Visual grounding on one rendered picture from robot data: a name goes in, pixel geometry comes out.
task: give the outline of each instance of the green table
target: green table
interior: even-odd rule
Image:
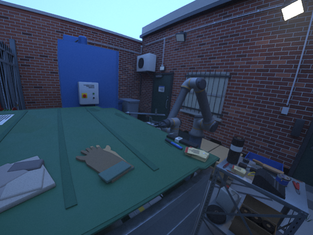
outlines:
[[[91,235],[126,216],[173,187],[206,163],[184,155],[168,145],[166,133],[116,109],[99,107],[62,108],[62,124],[77,205],[65,209],[59,154],[58,109],[28,110],[0,142],[0,166],[33,156],[44,159],[56,187],[0,214],[0,234]],[[25,111],[0,126],[0,137]],[[159,169],[153,171],[122,144],[92,114],[97,115]],[[112,184],[106,184],[84,162],[80,151],[110,145],[135,169]]]

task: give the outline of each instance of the window bars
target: window bars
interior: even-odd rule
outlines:
[[[13,51],[4,42],[0,42],[0,102],[4,109],[16,107],[20,110],[25,109],[25,103],[20,85],[15,42],[12,44]]]
[[[205,91],[207,93],[211,113],[215,118],[221,118],[228,79],[231,78],[230,73],[227,71],[226,72],[192,71],[186,75],[186,79],[189,78],[204,78],[206,80],[207,87]],[[196,99],[196,94],[193,89],[186,96],[181,111],[193,115],[201,115],[201,110],[199,108],[199,104]]]

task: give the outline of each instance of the sky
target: sky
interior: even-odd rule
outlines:
[[[138,40],[142,28],[194,0],[5,0]]]

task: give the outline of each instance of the robotic arm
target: robotic arm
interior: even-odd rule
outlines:
[[[167,133],[174,133],[178,135],[178,129],[180,126],[180,120],[177,118],[177,114],[191,89],[196,93],[196,97],[199,103],[199,107],[202,116],[195,116],[193,128],[190,132],[191,141],[199,142],[202,140],[203,130],[210,132],[215,132],[218,127],[218,122],[216,122],[212,116],[210,105],[208,102],[207,94],[205,92],[206,81],[203,78],[190,78],[183,82],[181,85],[180,93],[177,97],[173,108],[170,111],[167,119],[163,120],[159,127]]]

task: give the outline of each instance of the thermos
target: thermos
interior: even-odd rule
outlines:
[[[245,139],[242,137],[233,138],[231,147],[229,148],[229,152],[227,155],[227,162],[229,162],[230,164],[234,164],[234,165],[238,163],[244,143],[245,143]]]

